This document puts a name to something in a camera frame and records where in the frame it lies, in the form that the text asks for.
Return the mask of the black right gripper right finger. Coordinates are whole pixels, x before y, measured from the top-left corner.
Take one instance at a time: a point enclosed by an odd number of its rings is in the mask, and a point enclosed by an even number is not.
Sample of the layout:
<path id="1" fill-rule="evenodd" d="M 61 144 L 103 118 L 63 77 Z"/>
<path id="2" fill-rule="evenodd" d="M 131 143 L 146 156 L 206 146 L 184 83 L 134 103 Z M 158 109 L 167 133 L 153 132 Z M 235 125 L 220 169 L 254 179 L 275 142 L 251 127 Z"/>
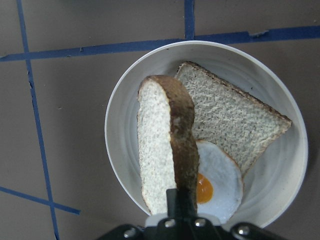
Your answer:
<path id="1" fill-rule="evenodd" d="M 191 191 L 186 188 L 178 189 L 177 197 L 178 215 L 180 217 L 195 217 L 197 215 L 197 210 Z"/>

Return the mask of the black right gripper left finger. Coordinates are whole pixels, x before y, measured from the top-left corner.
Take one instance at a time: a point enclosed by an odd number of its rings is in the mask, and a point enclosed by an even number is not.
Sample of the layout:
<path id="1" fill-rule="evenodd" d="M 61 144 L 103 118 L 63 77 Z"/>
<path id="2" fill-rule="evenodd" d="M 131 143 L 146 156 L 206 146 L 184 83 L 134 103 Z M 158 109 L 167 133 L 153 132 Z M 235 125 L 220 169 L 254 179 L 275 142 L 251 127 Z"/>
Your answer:
<path id="1" fill-rule="evenodd" d="M 178 213 L 178 190 L 171 188 L 166 190 L 166 201 L 167 201 L 167 216 L 169 218 L 176 218 L 179 216 Z"/>

